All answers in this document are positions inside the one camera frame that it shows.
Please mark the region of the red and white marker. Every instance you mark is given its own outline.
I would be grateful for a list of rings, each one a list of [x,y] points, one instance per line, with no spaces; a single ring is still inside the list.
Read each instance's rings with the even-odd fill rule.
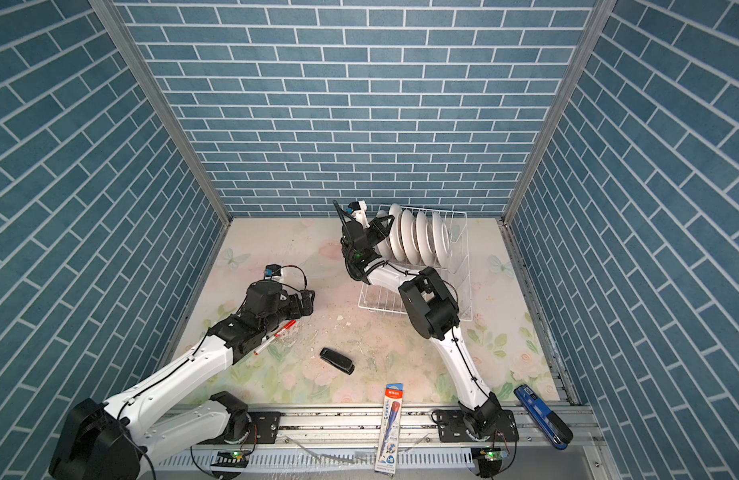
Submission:
[[[254,350],[254,355],[257,356],[261,354],[261,352],[263,352],[263,350],[265,350],[273,341],[277,340],[278,338],[281,338],[291,327],[295,326],[295,324],[297,324],[296,320],[290,320],[289,322],[287,322],[287,324],[284,324],[283,326],[281,326],[279,330],[271,334],[271,336],[268,336],[267,338],[265,338],[265,340],[263,340],[263,342],[261,343],[261,346],[258,346]]]

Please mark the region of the aluminium front rail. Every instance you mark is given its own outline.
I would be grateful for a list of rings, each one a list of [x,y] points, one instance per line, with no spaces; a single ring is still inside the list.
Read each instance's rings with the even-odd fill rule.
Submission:
[[[171,455],[179,453],[194,445],[191,438],[198,432],[198,421],[190,419],[191,411],[206,409],[209,412],[226,410],[233,412],[280,412],[281,418],[277,438],[271,446],[301,444],[306,447],[326,446],[359,446],[375,447],[379,445],[381,434],[382,407],[299,407],[280,408],[279,410],[253,409],[243,407],[226,407],[217,401],[207,402],[191,409],[172,410],[167,416],[147,426],[143,420],[135,420],[132,416],[114,414],[113,418],[123,423],[124,430],[131,440],[138,445],[145,445],[150,453]],[[441,443],[437,426],[431,420],[433,408],[421,406],[405,406],[401,408],[401,435],[399,441],[403,447],[411,447],[417,442],[429,442],[434,446],[443,444],[477,445],[491,442]],[[517,442],[495,442],[498,446],[539,445],[549,446],[545,434],[535,424],[533,418],[520,407],[509,407],[515,416],[519,440]]]

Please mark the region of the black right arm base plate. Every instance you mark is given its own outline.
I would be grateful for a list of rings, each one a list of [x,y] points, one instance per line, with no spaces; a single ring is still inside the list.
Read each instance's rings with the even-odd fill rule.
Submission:
[[[461,410],[431,411],[431,420],[437,426],[439,441],[441,443],[465,443],[465,442],[517,442],[519,432],[515,423],[515,416],[511,410],[503,410],[497,417],[497,426],[485,434],[472,434],[467,430],[463,412]]]

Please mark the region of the blue and black handheld tool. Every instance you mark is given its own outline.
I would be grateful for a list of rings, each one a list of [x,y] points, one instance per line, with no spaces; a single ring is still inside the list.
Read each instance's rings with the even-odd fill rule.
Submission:
[[[573,441],[571,428],[527,384],[517,386],[513,393],[551,445],[557,450],[567,449]]]

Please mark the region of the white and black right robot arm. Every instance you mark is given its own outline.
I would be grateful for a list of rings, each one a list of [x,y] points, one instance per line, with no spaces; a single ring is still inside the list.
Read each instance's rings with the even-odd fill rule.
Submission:
[[[393,216],[359,221],[354,210],[346,211],[338,203],[333,206],[341,223],[341,253],[349,277],[401,296],[411,325],[433,342],[447,366],[469,434],[478,440],[495,434],[503,408],[465,346],[459,304],[445,280],[431,267],[406,270],[375,252],[375,245],[391,234]]]

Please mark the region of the black stapler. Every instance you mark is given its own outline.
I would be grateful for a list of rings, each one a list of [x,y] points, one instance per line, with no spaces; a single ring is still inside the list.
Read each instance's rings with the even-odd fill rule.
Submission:
[[[355,370],[355,365],[350,358],[333,349],[322,348],[319,358],[346,375],[353,374]]]

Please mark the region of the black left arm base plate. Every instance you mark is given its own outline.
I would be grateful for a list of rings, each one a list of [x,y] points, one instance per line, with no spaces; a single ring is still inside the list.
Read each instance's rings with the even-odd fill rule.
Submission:
[[[277,438],[280,412],[233,412],[226,410],[209,412],[206,409],[191,411],[190,419],[198,421],[198,432],[191,438],[194,446],[229,445],[232,447],[252,444],[273,444]]]

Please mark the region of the blue striped white plate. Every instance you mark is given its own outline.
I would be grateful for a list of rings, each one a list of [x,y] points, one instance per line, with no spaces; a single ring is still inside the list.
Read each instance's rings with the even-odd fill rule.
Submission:
[[[381,241],[381,243],[377,244],[377,247],[375,247],[375,250],[383,256],[386,260],[395,260],[395,254],[393,254],[393,250],[391,249],[391,233],[393,233],[393,222],[387,221],[385,222],[385,226],[389,228],[389,233],[385,235],[385,239]]]

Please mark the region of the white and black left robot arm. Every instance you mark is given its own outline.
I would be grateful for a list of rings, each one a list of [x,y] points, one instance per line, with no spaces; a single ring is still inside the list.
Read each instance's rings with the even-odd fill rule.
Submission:
[[[289,293],[263,279],[249,285],[239,310],[217,322],[185,354],[103,402],[90,398],[67,414],[49,462],[54,479],[136,479],[143,468],[204,440],[235,444],[254,432],[248,406],[227,391],[201,406],[165,413],[207,379],[241,362],[285,324],[313,312],[315,293]]]

